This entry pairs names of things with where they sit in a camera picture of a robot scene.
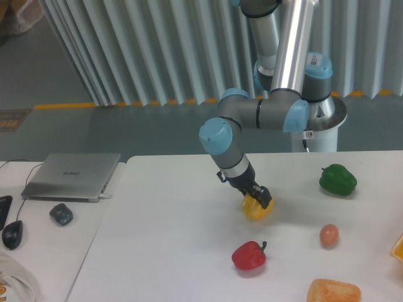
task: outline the computer mouse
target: computer mouse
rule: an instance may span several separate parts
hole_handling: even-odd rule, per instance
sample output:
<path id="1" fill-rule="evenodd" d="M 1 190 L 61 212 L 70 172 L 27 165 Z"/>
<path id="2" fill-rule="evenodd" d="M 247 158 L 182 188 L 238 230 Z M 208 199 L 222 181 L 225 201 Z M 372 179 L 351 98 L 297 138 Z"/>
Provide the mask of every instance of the computer mouse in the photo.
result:
<path id="1" fill-rule="evenodd" d="M 20 245 L 22 238 L 23 222 L 21 220 L 6 225 L 3 234 L 1 234 L 1 239 L 3 240 L 4 245 L 10 250 L 15 250 Z"/>

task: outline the metal pole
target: metal pole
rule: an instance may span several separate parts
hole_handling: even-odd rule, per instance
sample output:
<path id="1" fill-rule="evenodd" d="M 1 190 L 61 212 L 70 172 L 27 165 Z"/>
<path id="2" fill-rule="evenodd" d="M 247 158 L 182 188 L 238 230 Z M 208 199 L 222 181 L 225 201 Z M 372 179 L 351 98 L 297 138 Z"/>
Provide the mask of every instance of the metal pole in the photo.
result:
<path id="1" fill-rule="evenodd" d="M 302 93 L 314 6 L 319 0 L 287 0 L 271 90 Z"/>
<path id="2" fill-rule="evenodd" d="M 258 51 L 258 70 L 272 76 L 280 41 L 280 10 L 276 9 L 262 18 L 249 18 L 249 22 Z"/>

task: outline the blue joint cap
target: blue joint cap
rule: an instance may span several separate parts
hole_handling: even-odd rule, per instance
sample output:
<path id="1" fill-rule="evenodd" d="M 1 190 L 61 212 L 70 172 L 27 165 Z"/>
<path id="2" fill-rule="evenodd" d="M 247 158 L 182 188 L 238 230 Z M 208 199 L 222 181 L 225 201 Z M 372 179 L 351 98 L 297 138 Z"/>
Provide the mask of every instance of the blue joint cap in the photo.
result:
<path id="1" fill-rule="evenodd" d="M 239 88 L 227 89 L 223 93 L 220 101 L 225 99 L 227 96 L 244 96 L 245 98 L 249 99 L 249 93 L 247 93 L 245 90 L 242 90 L 242 89 L 239 89 Z"/>
<path id="2" fill-rule="evenodd" d="M 308 102 L 298 99 L 292 104 L 284 119 L 283 132 L 304 131 L 308 123 Z"/>
<path id="3" fill-rule="evenodd" d="M 239 6 L 239 1 L 240 0 L 231 0 L 231 5 L 232 6 Z"/>
<path id="4" fill-rule="evenodd" d="M 223 118 L 210 118 L 201 126 L 199 139 L 210 155 L 223 154 L 232 142 L 231 126 Z"/>
<path id="5" fill-rule="evenodd" d="M 332 76 L 332 61 L 327 55 L 320 52 L 309 52 L 305 74 L 315 79 L 328 79 Z"/>
<path id="6" fill-rule="evenodd" d="M 258 76 L 258 61 L 256 61 L 256 63 L 254 64 L 254 67 L 253 67 L 253 83 L 254 83 L 254 87 L 257 89 L 257 90 L 260 90 L 260 91 L 265 91 L 266 89 L 262 86 L 262 84 L 260 84 L 260 81 L 259 81 L 259 76 Z"/>

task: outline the yellow floor stripe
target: yellow floor stripe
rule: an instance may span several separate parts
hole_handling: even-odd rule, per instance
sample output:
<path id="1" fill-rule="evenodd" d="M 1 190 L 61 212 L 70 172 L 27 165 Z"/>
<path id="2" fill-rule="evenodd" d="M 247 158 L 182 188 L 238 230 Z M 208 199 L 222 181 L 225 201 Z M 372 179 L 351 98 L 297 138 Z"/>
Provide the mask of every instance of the yellow floor stripe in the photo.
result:
<path id="1" fill-rule="evenodd" d="M 390 95 L 393 94 L 392 91 L 386 90 L 386 89 L 382 89 L 381 91 L 379 91 L 378 93 L 379 95 Z M 336 96 L 338 98 L 340 98 L 340 93 L 333 91 L 331 93 L 332 96 Z M 352 91 L 348 96 L 364 96 L 365 94 L 362 91 Z M 261 99 L 263 96 L 259 95 L 256 96 L 257 99 Z M 217 103 L 218 99 L 216 98 L 208 98 L 204 101 L 204 103 Z M 196 100 L 195 99 L 187 99 L 184 101 L 185 104 L 196 104 Z M 175 99 L 170 99 L 167 104 L 169 105 L 177 105 L 178 101 Z M 134 101 L 131 106 L 142 106 L 143 104 L 140 101 Z M 151 106 L 158 106 L 160 105 L 159 101 L 150 101 L 149 105 Z M 126 106 L 125 102 L 119 102 L 117 103 L 115 106 Z M 33 107 L 33 109 L 62 109 L 62 108 L 91 108 L 91 107 L 95 107 L 94 103 L 69 103 L 69 104 L 39 104 L 39 105 L 35 105 Z"/>
<path id="2" fill-rule="evenodd" d="M 88 108 L 95 107 L 94 103 L 45 104 L 35 105 L 33 109 Z"/>

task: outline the black computer mouse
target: black computer mouse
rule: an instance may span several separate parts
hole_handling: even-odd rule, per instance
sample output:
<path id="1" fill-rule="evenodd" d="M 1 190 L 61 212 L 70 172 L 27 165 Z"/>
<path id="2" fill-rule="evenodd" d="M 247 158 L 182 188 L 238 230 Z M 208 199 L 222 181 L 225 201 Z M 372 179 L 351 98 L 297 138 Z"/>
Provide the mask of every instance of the black computer mouse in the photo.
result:
<path id="1" fill-rule="evenodd" d="M 9 225 L 6 225 L 3 230 L 3 234 L 1 234 L 1 238 L 3 240 L 6 248 L 10 250 L 16 249 L 23 238 L 23 222 L 21 220 L 14 221 Z"/>
<path id="2" fill-rule="evenodd" d="M 72 211 L 64 203 L 59 203 L 57 206 L 54 206 L 49 212 L 49 215 L 62 227 L 73 220 Z"/>

